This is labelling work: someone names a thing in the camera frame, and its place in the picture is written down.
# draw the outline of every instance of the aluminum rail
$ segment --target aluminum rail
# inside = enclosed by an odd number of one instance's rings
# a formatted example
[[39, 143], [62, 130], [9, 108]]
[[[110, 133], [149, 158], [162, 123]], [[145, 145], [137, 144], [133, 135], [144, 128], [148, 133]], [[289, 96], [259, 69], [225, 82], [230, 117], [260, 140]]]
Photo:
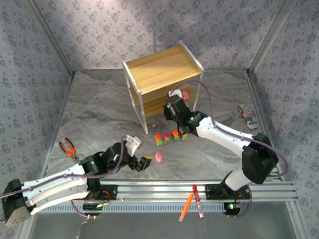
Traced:
[[[209, 180], [108, 180], [102, 185], [117, 185], [117, 199], [114, 203], [162, 203], [185, 202], [197, 185], [202, 202], [232, 202], [232, 200], [206, 200], [205, 185], [219, 184], [220, 181]], [[292, 182], [266, 181], [262, 185], [251, 184], [253, 201], [255, 202], [293, 202], [297, 194]]]

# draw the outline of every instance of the white object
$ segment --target white object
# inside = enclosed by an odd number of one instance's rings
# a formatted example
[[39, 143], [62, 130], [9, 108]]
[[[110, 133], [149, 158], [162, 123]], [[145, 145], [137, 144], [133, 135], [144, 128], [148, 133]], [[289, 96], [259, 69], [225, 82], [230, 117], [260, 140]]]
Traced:
[[183, 98], [183, 96], [181, 94], [181, 90], [179, 90], [179, 89], [168, 92], [168, 96], [174, 96], [174, 95], [178, 95], [179, 97]]
[[250, 184], [251, 181], [246, 178], [242, 169], [231, 172], [225, 180], [226, 185], [233, 191], [237, 191], [242, 186]]
[[128, 148], [128, 153], [130, 157], [133, 157], [135, 151], [140, 147], [142, 141], [137, 137], [132, 137], [130, 135], [126, 135], [126, 141], [125, 144], [126, 148]]

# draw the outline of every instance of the patterned wallpaper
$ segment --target patterned wallpaper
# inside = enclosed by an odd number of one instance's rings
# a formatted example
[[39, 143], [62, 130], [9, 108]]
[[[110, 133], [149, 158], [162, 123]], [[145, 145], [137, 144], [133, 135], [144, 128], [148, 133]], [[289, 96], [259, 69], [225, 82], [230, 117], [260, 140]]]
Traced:
[[182, 40], [209, 69], [249, 67], [281, 0], [35, 0], [72, 67], [121, 68]]
[[[39, 177], [70, 76], [24, 1], [0, 1], [0, 192]], [[0, 206], [0, 218], [3, 218]], [[16, 227], [0, 224], [0, 239]]]
[[298, 0], [254, 76], [276, 147], [290, 160], [311, 234], [319, 238], [319, 2]]

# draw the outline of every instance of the red marker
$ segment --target red marker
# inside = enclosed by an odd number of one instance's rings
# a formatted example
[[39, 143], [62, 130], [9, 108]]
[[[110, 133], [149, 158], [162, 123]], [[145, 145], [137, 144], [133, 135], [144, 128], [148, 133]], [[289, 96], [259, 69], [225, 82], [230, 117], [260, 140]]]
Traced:
[[198, 195], [198, 190], [197, 190], [197, 186], [196, 185], [193, 185], [193, 191], [194, 191], [194, 194], [195, 194], [195, 200], [196, 200], [196, 204], [197, 204], [197, 207], [198, 207], [199, 217], [201, 219], [204, 219], [204, 211], [203, 211], [203, 207], [200, 204], [200, 198], [199, 198], [199, 195]]

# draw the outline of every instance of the orange marker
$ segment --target orange marker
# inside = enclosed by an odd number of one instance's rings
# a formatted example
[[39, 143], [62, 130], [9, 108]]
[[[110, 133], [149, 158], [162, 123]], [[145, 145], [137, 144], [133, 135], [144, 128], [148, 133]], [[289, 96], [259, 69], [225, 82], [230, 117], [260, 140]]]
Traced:
[[191, 194], [189, 195], [189, 197], [188, 197], [188, 199], [187, 199], [187, 202], [186, 202], [186, 204], [185, 204], [185, 206], [184, 206], [184, 209], [183, 209], [183, 211], [181, 212], [181, 215], [180, 215], [180, 217], [179, 217], [179, 219], [178, 219], [180, 222], [183, 222], [184, 217], [185, 217], [185, 215], [186, 215], [186, 213], [187, 213], [187, 211], [188, 211], [188, 208], [189, 208], [189, 206], [190, 206], [190, 204], [191, 204], [191, 200], [193, 199], [193, 197], [194, 197], [194, 194], [191, 193]]

